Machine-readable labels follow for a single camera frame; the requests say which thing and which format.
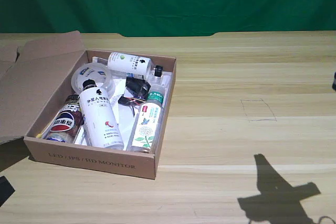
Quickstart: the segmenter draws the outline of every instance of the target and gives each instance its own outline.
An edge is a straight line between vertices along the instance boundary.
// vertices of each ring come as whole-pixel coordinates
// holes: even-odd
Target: pepsi can
[[[73,144],[82,124],[79,95],[69,95],[45,139]]]

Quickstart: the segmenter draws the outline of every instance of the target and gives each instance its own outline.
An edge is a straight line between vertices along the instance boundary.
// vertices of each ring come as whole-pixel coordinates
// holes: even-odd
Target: drawn rectangle
[[[271,107],[263,100],[240,100],[249,122],[277,121]]]

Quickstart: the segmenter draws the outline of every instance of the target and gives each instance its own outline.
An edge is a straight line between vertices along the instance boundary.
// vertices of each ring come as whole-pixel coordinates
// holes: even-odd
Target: black bottle cap
[[[71,95],[69,95],[69,96],[66,98],[65,102],[67,102],[67,101],[71,101],[71,100],[78,100],[78,99],[79,99],[79,95],[77,95],[77,94],[71,94]]]
[[[154,76],[161,77],[162,71],[163,71],[163,67],[159,66],[159,65],[156,65],[155,69],[154,69]]]
[[[94,80],[88,79],[83,82],[83,89],[85,90],[88,86],[96,87],[96,82]]]

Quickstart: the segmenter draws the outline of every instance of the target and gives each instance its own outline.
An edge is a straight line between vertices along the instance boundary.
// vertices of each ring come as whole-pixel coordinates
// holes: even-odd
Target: green backdrop
[[[336,30],[335,0],[0,0],[0,33]]]

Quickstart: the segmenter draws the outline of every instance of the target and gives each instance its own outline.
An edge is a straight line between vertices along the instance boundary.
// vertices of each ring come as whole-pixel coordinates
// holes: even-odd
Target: cardboard
[[[5,75],[7,70],[14,65],[17,58],[16,44],[8,44],[0,47],[0,79]]]
[[[173,73],[153,154],[35,138],[73,93],[70,80],[76,69],[91,62],[93,56],[107,59],[109,54],[84,50],[78,31],[28,42],[17,62],[0,79],[0,89],[6,91],[0,95],[0,111],[6,115],[0,117],[0,141],[24,136],[33,158],[39,162],[154,179],[175,82],[175,58],[139,55],[152,58],[155,64]]]

